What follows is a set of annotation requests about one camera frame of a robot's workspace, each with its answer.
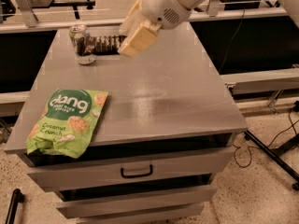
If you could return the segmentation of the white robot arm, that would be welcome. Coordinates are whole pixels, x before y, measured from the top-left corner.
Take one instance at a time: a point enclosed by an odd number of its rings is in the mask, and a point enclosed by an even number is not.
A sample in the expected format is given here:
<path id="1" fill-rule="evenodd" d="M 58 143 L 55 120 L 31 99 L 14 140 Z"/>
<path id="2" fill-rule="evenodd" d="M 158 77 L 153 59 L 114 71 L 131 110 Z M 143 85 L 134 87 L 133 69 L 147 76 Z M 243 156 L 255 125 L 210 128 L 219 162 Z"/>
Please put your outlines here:
<path id="1" fill-rule="evenodd" d="M 153 44 L 162 29 L 173 29 L 188 20 L 192 11 L 206 0 L 136 0 L 120 26 L 124 36 L 118 53 L 133 57 Z M 233 7 L 243 1 L 229 0 Z M 278 0 L 293 21 L 299 21 L 299 0 Z"/>

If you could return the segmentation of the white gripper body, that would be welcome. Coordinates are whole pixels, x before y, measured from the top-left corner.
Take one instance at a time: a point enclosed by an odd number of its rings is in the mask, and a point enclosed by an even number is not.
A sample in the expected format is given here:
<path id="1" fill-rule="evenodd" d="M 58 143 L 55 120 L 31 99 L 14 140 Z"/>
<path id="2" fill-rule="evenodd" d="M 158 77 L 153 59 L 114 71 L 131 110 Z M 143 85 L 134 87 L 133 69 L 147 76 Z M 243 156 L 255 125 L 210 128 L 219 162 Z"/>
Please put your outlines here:
<path id="1" fill-rule="evenodd" d="M 142 0 L 142 13 L 163 29 L 176 28 L 191 15 L 191 11 L 178 0 Z"/>

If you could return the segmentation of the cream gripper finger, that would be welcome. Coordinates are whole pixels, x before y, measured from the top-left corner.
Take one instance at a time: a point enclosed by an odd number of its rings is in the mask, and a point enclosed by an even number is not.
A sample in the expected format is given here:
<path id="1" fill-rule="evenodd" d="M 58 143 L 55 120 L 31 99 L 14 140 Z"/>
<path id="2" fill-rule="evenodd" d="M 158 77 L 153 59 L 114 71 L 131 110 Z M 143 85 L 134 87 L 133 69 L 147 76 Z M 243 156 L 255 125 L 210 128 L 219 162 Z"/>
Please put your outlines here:
<path id="1" fill-rule="evenodd" d="M 145 17 L 142 13 L 142 0 L 136 0 L 121 24 L 119 34 L 124 36 L 131 35 L 144 20 Z"/>
<path id="2" fill-rule="evenodd" d="M 127 57 L 135 56 L 157 40 L 160 29 L 160 24 L 151 21 L 136 22 L 127 29 L 120 29 L 120 34 L 125 38 L 118 53 Z"/>

